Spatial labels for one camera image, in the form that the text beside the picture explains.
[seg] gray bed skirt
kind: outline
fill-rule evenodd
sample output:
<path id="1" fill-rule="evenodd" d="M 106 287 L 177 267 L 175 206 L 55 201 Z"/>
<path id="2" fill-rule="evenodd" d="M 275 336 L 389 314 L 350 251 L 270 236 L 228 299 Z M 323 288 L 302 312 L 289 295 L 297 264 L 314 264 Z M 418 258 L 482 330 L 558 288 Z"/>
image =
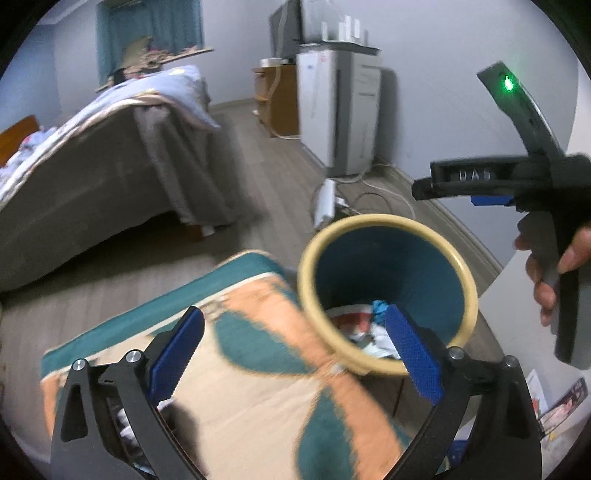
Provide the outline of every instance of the gray bed skirt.
<path id="1" fill-rule="evenodd" d="M 39 164 L 0 211 L 0 292 L 28 284 L 160 213 L 228 225 L 208 133 L 166 105 L 130 106 Z"/>

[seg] rug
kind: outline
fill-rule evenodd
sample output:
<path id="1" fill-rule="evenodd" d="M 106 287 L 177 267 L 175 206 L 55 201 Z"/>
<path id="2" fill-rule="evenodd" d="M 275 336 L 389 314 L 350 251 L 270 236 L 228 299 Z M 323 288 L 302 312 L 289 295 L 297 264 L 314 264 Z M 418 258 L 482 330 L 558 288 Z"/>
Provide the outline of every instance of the rug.
<path id="1" fill-rule="evenodd" d="M 326 349 L 280 265 L 243 252 L 166 295 L 102 323 L 42 361 L 53 432 L 70 365 L 119 361 L 144 350 L 191 306 L 203 340 L 174 392 L 177 428 L 210 480 L 382 480 L 409 444 L 389 415 Z"/>

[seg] wooden headboard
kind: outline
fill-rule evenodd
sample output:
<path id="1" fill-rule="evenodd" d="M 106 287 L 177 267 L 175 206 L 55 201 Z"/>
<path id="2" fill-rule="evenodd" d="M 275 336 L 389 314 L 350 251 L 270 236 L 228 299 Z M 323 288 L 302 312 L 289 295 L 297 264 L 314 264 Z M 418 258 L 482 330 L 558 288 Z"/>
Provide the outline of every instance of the wooden headboard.
<path id="1" fill-rule="evenodd" d="M 21 145 L 21 142 L 39 130 L 39 124 L 34 115 L 23 118 L 0 134 L 0 167 L 12 157 Z"/>

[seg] metal screw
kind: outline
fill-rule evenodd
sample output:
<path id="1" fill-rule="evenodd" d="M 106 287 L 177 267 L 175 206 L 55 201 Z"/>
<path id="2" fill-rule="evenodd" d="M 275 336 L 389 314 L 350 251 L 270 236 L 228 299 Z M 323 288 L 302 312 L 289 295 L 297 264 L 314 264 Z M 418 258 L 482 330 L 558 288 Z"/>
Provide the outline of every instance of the metal screw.
<path id="1" fill-rule="evenodd" d="M 78 360 L 76 360 L 72 364 L 72 368 L 74 370 L 76 370 L 77 372 L 79 372 L 80 370 L 82 370 L 85 366 L 86 366 L 86 360 L 84 360 L 83 358 L 79 358 Z"/>
<path id="2" fill-rule="evenodd" d="M 139 350 L 132 350 L 127 355 L 125 355 L 125 359 L 130 363 L 136 363 L 140 358 L 142 358 L 142 352 Z"/>
<path id="3" fill-rule="evenodd" d="M 464 353 L 464 350 L 462 350 L 460 347 L 458 346 L 452 346 L 450 347 L 450 349 L 447 351 L 447 353 L 449 354 L 450 357 L 452 357 L 454 360 L 461 360 L 462 358 L 464 358 L 464 356 L 466 355 Z"/>
<path id="4" fill-rule="evenodd" d="M 510 368 L 515 368 L 519 366 L 519 360 L 517 360 L 513 355 L 507 355 L 504 359 L 505 365 Z"/>

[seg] yellow rim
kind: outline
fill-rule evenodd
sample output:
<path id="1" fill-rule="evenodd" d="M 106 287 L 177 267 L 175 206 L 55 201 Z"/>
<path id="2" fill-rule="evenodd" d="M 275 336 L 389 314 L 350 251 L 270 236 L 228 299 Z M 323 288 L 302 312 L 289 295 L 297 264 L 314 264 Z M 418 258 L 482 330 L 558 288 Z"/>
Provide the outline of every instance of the yellow rim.
<path id="1" fill-rule="evenodd" d="M 328 244 L 344 233 L 368 226 L 391 226 L 414 233 L 433 244 L 454 268 L 464 293 L 464 315 L 456 336 L 448 346 L 464 346 L 474 331 L 478 315 L 476 284 L 466 262 L 447 240 L 422 223 L 404 217 L 385 214 L 349 217 L 328 226 L 310 241 L 300 260 L 298 290 L 302 308 L 320 337 L 337 355 L 342 357 L 344 366 L 355 373 L 367 374 L 371 372 L 383 375 L 408 375 L 406 367 L 400 360 L 374 358 L 366 355 L 351 344 L 333 326 L 318 301 L 315 272 L 320 255 Z"/>

